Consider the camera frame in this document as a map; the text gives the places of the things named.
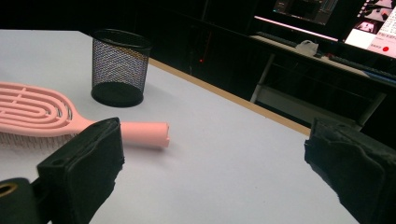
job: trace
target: black mesh pen holder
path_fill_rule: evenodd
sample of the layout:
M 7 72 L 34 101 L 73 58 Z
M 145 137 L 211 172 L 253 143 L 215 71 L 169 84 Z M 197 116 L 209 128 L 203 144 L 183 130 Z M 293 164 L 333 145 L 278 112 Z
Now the black mesh pen holder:
M 127 107 L 143 101 L 151 43 L 143 36 L 102 29 L 91 34 L 92 98 Z

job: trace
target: desk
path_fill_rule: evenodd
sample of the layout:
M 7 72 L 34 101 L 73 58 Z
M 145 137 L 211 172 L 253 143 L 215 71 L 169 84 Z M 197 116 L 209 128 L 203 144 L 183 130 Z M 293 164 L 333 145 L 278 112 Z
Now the desk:
M 100 105 L 90 96 L 89 36 L 2 30 L 0 40 L 2 81 L 60 91 L 89 119 L 169 122 L 168 148 L 124 148 L 92 223 L 357 223 L 305 163 L 304 128 L 152 60 L 142 104 Z M 2 148 L 0 178 L 33 181 L 47 156 Z
M 332 71 L 335 74 L 337 74 L 337 76 L 342 74 L 346 77 L 353 77 L 357 80 L 369 82 L 369 83 L 373 84 L 373 88 L 377 89 L 377 94 L 376 94 L 375 98 L 372 100 L 372 102 L 370 103 L 370 105 L 367 106 L 367 108 L 361 112 L 360 117 L 356 120 L 350 120 L 347 118 L 343 118 L 342 116 L 336 115 L 334 113 L 326 112 L 323 109 L 315 108 L 314 106 L 309 105 L 305 102 L 299 103 L 299 105 L 304 105 L 306 108 L 308 108 L 308 109 L 306 109 L 306 111 L 308 111 L 308 112 L 310 112 L 309 107 L 314 108 L 315 110 L 320 111 L 319 113 L 321 113 L 321 114 L 319 114 L 319 115 L 326 116 L 326 114 L 329 114 L 329 116 L 327 116 L 328 118 L 336 119 L 340 122 L 344 122 L 345 124 L 348 124 L 348 125 L 356 128 L 357 130 L 360 130 L 364 126 L 366 121 L 372 116 L 372 114 L 375 112 L 375 110 L 379 107 L 379 105 L 385 99 L 385 97 L 387 96 L 387 93 L 390 92 L 390 90 L 392 90 L 392 91 L 396 90 L 396 81 L 389 81 L 382 77 L 369 76 L 361 70 L 331 61 L 326 56 L 317 58 L 314 56 L 302 54 L 296 48 L 286 46 L 284 44 L 278 43 L 274 40 L 264 38 L 259 35 L 253 35 L 253 36 L 251 36 L 251 38 L 261 41 L 263 44 L 269 45 L 272 48 L 278 49 L 278 51 L 272 52 L 271 56 L 269 57 L 269 60 L 265 63 L 265 68 L 262 72 L 261 79 L 259 80 L 258 85 L 250 99 L 250 102 L 252 102 L 252 103 L 256 102 L 256 100 L 260 101 L 261 98 L 263 99 L 265 97 L 264 96 L 265 93 L 262 93 L 261 89 L 263 88 L 264 80 L 266 79 L 266 77 L 269 73 L 270 67 L 273 63 L 273 60 L 277 54 L 286 54 L 288 56 L 296 58 L 299 61 L 308 63 L 312 66 L 323 67 L 323 70 Z M 291 105 L 293 104 L 293 102 L 297 101 L 296 99 L 287 99 L 287 100 L 288 100 L 287 107 L 289 107 L 289 108 L 291 108 Z

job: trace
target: hairbrush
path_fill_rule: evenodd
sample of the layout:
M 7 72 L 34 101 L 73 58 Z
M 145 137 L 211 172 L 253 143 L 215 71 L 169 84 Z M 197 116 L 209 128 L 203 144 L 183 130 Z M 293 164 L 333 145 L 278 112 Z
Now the hairbrush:
M 20 141 L 22 136 L 22 140 L 31 138 L 31 144 L 43 138 L 47 139 L 46 144 L 57 144 L 58 140 L 70 140 L 93 123 L 83 118 L 72 102 L 57 91 L 0 82 L 2 142 Z M 122 122 L 122 142 L 168 147 L 168 129 L 166 122 Z

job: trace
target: monitor screen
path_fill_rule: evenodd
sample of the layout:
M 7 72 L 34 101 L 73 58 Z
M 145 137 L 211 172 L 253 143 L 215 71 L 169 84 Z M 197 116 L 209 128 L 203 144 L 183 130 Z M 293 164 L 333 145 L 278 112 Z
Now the monitor screen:
M 396 58 L 396 1 L 365 0 L 342 41 L 350 46 Z
M 360 0 L 261 0 L 255 19 L 313 37 L 339 41 Z

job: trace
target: desk leg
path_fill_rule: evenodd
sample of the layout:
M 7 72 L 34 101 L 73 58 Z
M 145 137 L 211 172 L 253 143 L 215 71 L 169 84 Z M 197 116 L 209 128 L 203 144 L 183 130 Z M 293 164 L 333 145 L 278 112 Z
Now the desk leg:
M 262 71 L 262 76 L 260 77 L 259 83 L 257 83 L 256 89 L 254 90 L 253 94 L 251 95 L 251 98 L 250 98 L 251 103 L 256 102 L 257 97 L 259 96 L 260 91 L 262 90 L 262 84 L 264 84 L 264 80 L 267 77 L 268 72 L 270 71 L 270 68 L 271 68 L 272 62 L 274 61 L 274 58 L 275 58 L 275 54 L 272 53 L 270 55 L 270 58 L 267 61 L 267 64 L 265 65 L 264 70 Z
M 364 126 L 364 124 L 373 115 L 375 110 L 379 107 L 379 105 L 382 103 L 386 96 L 387 95 L 384 92 L 379 92 L 376 95 L 370 106 L 361 114 L 361 117 L 357 120 L 358 125 L 360 125 L 361 127 Z

